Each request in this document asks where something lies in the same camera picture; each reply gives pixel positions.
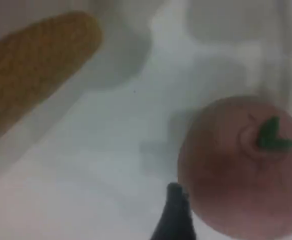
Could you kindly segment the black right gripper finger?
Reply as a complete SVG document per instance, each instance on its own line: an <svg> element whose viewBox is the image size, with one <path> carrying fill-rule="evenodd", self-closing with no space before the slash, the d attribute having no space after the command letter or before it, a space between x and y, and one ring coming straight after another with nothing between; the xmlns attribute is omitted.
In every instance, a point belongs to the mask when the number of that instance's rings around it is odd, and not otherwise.
<svg viewBox="0 0 292 240"><path fill-rule="evenodd" d="M151 240L196 240L189 196L182 186L171 182L166 188L166 201Z"/></svg>

